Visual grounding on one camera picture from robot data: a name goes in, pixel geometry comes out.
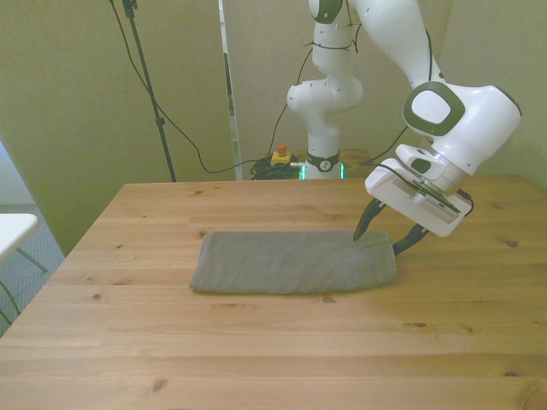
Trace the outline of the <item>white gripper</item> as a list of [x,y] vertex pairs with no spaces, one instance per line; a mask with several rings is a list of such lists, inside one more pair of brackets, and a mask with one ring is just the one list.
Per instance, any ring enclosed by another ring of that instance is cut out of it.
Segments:
[[439,196],[396,159],[382,161],[366,178],[365,189],[374,198],[365,207],[353,234],[358,240],[385,205],[416,224],[394,243],[394,255],[416,245],[428,231],[450,235],[467,214],[467,203],[457,196]]

